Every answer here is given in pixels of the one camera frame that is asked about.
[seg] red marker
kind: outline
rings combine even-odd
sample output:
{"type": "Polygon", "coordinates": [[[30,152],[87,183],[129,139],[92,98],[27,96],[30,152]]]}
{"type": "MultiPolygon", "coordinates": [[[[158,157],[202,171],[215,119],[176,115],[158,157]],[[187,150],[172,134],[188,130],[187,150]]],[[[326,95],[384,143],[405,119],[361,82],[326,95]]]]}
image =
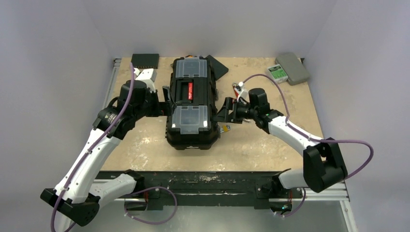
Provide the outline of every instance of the red marker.
{"type": "Polygon", "coordinates": [[[192,100],[193,99],[193,83],[189,82],[188,83],[188,100],[192,100]]]}

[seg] wooden table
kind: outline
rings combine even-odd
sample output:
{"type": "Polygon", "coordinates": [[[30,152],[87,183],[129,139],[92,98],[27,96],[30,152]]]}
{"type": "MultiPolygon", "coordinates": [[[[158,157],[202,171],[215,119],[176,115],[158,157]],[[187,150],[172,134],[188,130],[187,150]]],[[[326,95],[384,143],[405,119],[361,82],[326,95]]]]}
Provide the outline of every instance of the wooden table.
{"type": "MultiPolygon", "coordinates": [[[[175,58],[160,58],[155,86],[163,101],[162,86],[169,85],[175,58]]],[[[233,97],[233,82],[243,81],[252,74],[264,73],[274,65],[274,58],[217,58],[229,72],[217,81],[219,100],[233,97]]],[[[130,78],[131,58],[123,58],[112,96],[118,96],[122,84],[130,78]]],[[[282,99],[276,87],[264,77],[254,77],[246,83],[247,89],[265,89],[270,106],[285,114],[282,99]]],[[[322,131],[307,83],[290,86],[280,84],[291,113],[291,121],[301,128],[322,136],[322,131]]],[[[283,141],[266,134],[252,123],[231,124],[231,130],[221,134],[209,150],[187,149],[177,151],[166,141],[165,117],[144,117],[108,157],[103,170],[140,171],[281,171],[302,167],[302,157],[283,141]]]]}

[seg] white wall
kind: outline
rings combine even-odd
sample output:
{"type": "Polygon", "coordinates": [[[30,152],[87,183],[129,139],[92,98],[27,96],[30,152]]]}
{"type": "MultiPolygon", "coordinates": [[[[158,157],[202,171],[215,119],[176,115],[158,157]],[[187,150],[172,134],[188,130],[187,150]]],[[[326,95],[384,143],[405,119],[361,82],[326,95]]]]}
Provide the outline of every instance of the white wall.
{"type": "Polygon", "coordinates": [[[0,231],[49,231],[40,193],[84,146],[112,61],[80,0],[3,1],[0,34],[0,231]]]}
{"type": "Polygon", "coordinates": [[[304,57],[336,0],[84,0],[115,57],[304,57]]]}
{"type": "MultiPolygon", "coordinates": [[[[361,232],[410,228],[409,15],[408,0],[339,0],[305,60],[324,134],[375,148],[347,182],[361,232]]],[[[350,171],[368,155],[342,149],[350,171]]]]}

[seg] gray floor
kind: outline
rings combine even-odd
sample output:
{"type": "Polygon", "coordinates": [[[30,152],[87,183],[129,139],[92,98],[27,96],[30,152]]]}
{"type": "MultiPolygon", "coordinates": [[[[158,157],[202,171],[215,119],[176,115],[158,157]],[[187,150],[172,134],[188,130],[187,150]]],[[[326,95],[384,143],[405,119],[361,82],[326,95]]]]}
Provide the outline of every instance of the gray floor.
{"type": "MultiPolygon", "coordinates": [[[[165,219],[172,207],[163,211],[142,212],[140,218],[165,219]]],[[[146,225],[124,216],[123,202],[112,202],[85,227],[74,232],[347,232],[340,203],[305,202],[299,212],[289,218],[273,217],[270,210],[252,207],[180,206],[173,219],[162,225],[146,225]]]]}

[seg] metal frame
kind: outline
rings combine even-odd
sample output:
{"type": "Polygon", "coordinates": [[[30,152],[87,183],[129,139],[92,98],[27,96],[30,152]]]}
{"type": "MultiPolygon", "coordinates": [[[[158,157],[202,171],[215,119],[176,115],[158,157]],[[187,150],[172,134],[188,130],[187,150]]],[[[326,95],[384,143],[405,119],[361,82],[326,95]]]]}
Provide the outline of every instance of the metal frame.
{"type": "MultiPolygon", "coordinates": [[[[113,88],[115,85],[115,81],[117,79],[120,63],[121,63],[121,59],[117,58],[114,60],[114,66],[113,66],[113,71],[111,74],[110,85],[108,87],[107,94],[104,100],[104,106],[106,106],[108,102],[110,101],[113,88]]],[[[105,179],[94,180],[93,185],[105,183],[107,181],[109,180],[105,180],[105,179]]],[[[288,199],[269,199],[269,202],[286,202],[287,200],[288,199]]],[[[127,199],[117,198],[115,199],[115,201],[145,202],[144,199],[138,199],[138,198],[127,198],[127,199]]],[[[301,201],[301,199],[296,198],[296,199],[293,199],[293,201],[297,202],[297,201],[301,201]]],[[[306,201],[339,201],[340,209],[343,213],[343,217],[345,219],[348,232],[358,231],[354,217],[353,217],[353,213],[350,207],[350,199],[349,199],[349,194],[347,191],[346,183],[344,181],[338,184],[335,184],[320,193],[315,193],[311,189],[307,188],[306,189],[306,201]]]]}

